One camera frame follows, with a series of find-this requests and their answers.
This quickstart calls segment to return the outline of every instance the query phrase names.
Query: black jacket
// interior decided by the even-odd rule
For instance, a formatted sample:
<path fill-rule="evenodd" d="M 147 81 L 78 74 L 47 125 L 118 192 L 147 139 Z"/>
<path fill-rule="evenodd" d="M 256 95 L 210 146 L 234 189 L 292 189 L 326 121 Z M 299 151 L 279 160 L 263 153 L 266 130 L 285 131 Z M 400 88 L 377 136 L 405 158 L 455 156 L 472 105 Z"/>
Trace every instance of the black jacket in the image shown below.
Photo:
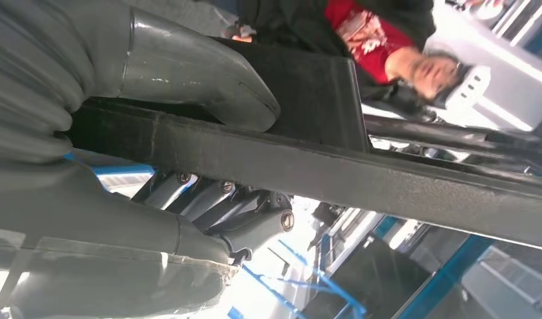
<path fill-rule="evenodd" d="M 410 37 L 422 50 L 435 32 L 432 0 L 355 0 Z M 309 52 L 352 58 L 325 17 L 328 0 L 239 0 L 241 22 L 256 31 L 255 41 Z M 361 100 L 378 100 L 392 86 L 381 86 L 356 68 Z"/>

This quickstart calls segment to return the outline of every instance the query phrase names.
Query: person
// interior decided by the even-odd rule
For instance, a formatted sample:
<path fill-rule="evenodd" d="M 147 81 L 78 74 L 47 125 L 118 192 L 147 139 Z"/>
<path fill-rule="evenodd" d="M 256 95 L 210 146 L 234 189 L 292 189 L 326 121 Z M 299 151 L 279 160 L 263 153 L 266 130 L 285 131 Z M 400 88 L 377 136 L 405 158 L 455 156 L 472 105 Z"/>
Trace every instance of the person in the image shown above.
<path fill-rule="evenodd" d="M 387 99 L 397 91 L 395 84 L 405 82 L 417 99 L 444 107 L 454 90 L 476 75 L 473 66 L 450 54 L 423 53 L 436 30 L 432 0 L 207 1 L 256 31 L 244 37 L 236 32 L 235 40 L 352 58 L 363 102 Z M 489 72 L 475 71 L 478 79 Z M 472 103 L 486 89 L 487 78 L 470 80 L 455 92 L 455 101 Z"/>

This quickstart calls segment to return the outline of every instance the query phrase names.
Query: bolt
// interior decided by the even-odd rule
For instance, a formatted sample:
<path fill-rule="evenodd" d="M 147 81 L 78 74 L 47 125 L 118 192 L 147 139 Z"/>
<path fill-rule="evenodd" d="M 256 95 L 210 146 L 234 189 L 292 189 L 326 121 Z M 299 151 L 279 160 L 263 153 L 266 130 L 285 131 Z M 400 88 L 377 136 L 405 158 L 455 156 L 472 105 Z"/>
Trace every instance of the bolt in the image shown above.
<path fill-rule="evenodd" d="M 190 181 L 190 174 L 187 173 L 180 173 L 179 174 L 179 181 L 183 184 L 188 183 Z"/>
<path fill-rule="evenodd" d="M 224 181 L 224 182 L 221 184 L 221 190 L 222 190 L 225 194 L 229 193 L 232 189 L 233 189 L 233 183 L 230 182 L 230 181 Z"/>
<path fill-rule="evenodd" d="M 294 214 L 292 211 L 284 211 L 281 216 L 281 226 L 284 231 L 289 232 L 294 227 Z"/>

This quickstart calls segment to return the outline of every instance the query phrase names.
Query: red shirt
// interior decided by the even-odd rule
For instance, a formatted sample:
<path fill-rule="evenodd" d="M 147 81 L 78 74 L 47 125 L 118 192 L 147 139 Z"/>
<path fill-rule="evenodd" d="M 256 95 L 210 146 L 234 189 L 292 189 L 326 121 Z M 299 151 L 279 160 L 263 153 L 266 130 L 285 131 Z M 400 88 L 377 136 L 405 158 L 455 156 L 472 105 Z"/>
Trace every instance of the red shirt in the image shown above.
<path fill-rule="evenodd" d="M 404 33 L 361 7 L 355 0 L 329 0 L 325 17 L 343 39 L 355 61 L 379 84 L 388 84 L 386 59 L 398 49 L 413 47 Z"/>

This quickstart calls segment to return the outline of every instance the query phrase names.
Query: black metal bar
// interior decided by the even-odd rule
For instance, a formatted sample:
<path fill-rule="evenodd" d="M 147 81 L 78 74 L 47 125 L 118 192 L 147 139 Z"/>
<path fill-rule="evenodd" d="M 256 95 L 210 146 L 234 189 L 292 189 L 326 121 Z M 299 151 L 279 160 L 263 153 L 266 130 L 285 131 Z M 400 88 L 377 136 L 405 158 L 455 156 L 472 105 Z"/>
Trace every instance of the black metal bar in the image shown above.
<path fill-rule="evenodd" d="M 495 131 L 485 128 L 463 128 L 449 124 L 417 123 L 394 118 L 363 115 L 368 134 L 379 137 L 410 142 L 433 148 L 445 148 L 494 158 L 528 160 L 531 156 L 542 156 L 542 152 L 532 148 L 510 146 L 483 140 Z"/>
<path fill-rule="evenodd" d="M 542 247 L 542 187 L 88 103 L 75 147 Z"/>
<path fill-rule="evenodd" d="M 416 163 L 422 163 L 432 165 L 436 167 L 442 167 L 452 169 L 454 171 L 460 171 L 464 173 L 476 174 L 480 176 L 493 177 L 497 179 L 503 179 L 506 181 L 512 181 L 515 183 L 525 183 L 527 185 L 535 185 L 542 187 L 542 177 L 532 176 L 522 173 L 514 173 L 511 171 L 503 171 L 492 167 L 485 167 L 480 165 L 472 165 L 465 163 L 455 163 L 452 161 L 443 161 L 439 159 L 426 158 L 424 156 L 416 156 L 412 154 L 404 154 L 399 152 L 391 152 L 385 150 L 371 150 L 373 154 L 378 154 L 386 157 L 397 158 L 400 160 L 413 161 Z"/>

